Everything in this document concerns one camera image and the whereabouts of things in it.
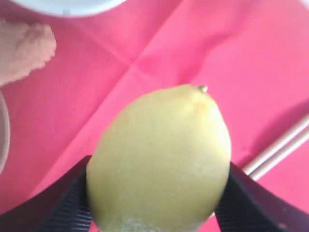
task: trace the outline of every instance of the white plate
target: white plate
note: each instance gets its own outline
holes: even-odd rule
[[[8,109],[0,92],[0,174],[3,171],[10,147],[10,121]]]
[[[90,16],[107,11],[126,0],[11,0],[25,8],[53,16]]]

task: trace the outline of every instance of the red tablecloth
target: red tablecloth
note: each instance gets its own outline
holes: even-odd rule
[[[46,68],[2,89],[12,142],[0,213],[91,154],[116,113],[157,88],[208,85],[239,166],[309,112],[309,11],[297,0],[128,0],[83,19],[2,0],[0,16],[50,23],[58,43]],[[307,212],[308,154],[307,143],[260,180]],[[204,228],[218,231],[214,219]]]

